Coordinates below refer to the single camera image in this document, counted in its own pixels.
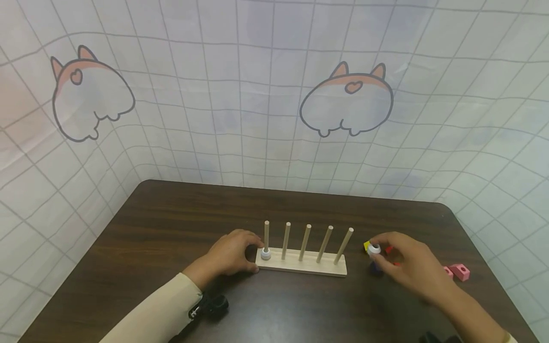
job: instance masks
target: white ring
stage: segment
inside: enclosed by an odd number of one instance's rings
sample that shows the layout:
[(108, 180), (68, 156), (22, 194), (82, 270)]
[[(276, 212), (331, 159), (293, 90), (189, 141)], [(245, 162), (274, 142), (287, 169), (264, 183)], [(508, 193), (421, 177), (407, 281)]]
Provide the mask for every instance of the white ring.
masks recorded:
[(265, 249), (261, 249), (261, 259), (262, 260), (269, 260), (271, 258), (271, 250), (267, 248), (267, 251)]
[(370, 244), (368, 246), (368, 255), (371, 256), (372, 254), (381, 254), (381, 248), (378, 244)]

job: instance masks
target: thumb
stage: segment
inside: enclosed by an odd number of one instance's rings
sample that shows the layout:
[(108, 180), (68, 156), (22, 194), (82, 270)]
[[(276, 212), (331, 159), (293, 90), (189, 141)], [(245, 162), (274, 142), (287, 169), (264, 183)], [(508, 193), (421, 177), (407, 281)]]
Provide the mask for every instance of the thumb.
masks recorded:
[(247, 272), (254, 273), (254, 274), (259, 273), (259, 267), (255, 263), (250, 262), (250, 261), (246, 262), (246, 269), (245, 270)]
[(400, 267), (395, 266), (391, 262), (387, 261), (381, 254), (372, 254), (370, 258), (378, 265), (379, 268), (394, 279), (398, 279), (400, 276)]

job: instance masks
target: beige sleeve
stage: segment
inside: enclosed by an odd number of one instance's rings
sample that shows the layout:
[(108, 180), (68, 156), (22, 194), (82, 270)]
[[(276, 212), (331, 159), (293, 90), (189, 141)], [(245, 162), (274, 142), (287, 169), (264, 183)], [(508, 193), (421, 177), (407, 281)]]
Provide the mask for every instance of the beige sleeve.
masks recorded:
[(191, 322), (202, 292), (179, 273), (124, 317), (100, 343), (167, 343)]

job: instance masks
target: cartoon cat illustration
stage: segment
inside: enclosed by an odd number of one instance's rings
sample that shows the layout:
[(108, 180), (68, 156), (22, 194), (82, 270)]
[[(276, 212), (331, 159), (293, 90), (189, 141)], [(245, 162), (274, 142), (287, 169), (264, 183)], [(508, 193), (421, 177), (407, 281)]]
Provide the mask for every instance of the cartoon cat illustration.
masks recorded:
[(87, 47), (80, 45), (78, 58), (64, 66), (53, 56), (51, 63), (57, 82), (53, 115), (73, 142), (96, 140), (100, 120), (116, 121), (134, 108), (136, 100), (126, 81)]
[(320, 137), (340, 128), (356, 136), (383, 124), (392, 109), (393, 90), (385, 81), (385, 64), (378, 64), (370, 74), (350, 74), (342, 61), (307, 94), (299, 116)]

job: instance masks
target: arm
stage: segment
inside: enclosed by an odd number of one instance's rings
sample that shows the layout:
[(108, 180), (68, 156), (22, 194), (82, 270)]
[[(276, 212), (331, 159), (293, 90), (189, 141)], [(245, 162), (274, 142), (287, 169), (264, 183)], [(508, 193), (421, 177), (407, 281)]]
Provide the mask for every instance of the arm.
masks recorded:
[(370, 242), (394, 247), (390, 257), (400, 258), (399, 266), (381, 254), (372, 256), (376, 264), (395, 281), (438, 307), (466, 343), (514, 342), (476, 300), (446, 275), (425, 244), (398, 232), (380, 234)]
[(239, 229), (224, 235), (206, 255), (143, 300), (100, 343), (167, 343), (191, 322), (188, 312), (217, 276), (259, 271), (244, 256), (251, 244), (263, 247), (261, 239), (250, 231)]

